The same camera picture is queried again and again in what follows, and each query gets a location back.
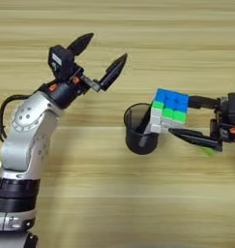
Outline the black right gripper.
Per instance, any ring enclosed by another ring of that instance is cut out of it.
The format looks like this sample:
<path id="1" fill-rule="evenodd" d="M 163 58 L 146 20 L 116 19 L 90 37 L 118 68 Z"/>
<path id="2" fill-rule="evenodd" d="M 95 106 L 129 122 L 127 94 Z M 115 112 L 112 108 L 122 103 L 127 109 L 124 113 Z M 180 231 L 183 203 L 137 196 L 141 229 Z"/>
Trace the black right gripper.
<path id="1" fill-rule="evenodd" d="M 222 143 L 235 142 L 235 96 L 211 99 L 202 96 L 190 96 L 189 107 L 192 109 L 214 109 L 216 118 L 211 127 L 211 134 L 217 139 L 204 136 L 201 132 L 169 128 L 168 131 L 175 137 L 193 145 L 211 148 L 222 152 Z"/>

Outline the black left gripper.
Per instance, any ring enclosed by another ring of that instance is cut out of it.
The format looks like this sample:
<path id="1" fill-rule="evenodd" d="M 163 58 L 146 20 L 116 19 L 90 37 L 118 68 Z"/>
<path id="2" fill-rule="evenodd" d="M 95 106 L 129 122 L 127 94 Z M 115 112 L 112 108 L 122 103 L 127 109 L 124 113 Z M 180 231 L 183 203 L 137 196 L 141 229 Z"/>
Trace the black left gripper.
<path id="1" fill-rule="evenodd" d="M 78 56 L 87 48 L 93 36 L 93 33 L 88 33 L 78 37 L 68 46 L 68 49 L 74 56 Z M 117 58 L 106 69 L 100 83 L 85 76 L 84 69 L 80 66 L 72 66 L 68 70 L 57 67 L 52 69 L 55 79 L 43 84 L 41 91 L 60 109 L 66 109 L 78 96 L 86 94 L 89 89 L 99 91 L 101 85 L 101 90 L 106 91 L 120 76 L 127 58 L 126 53 Z"/>

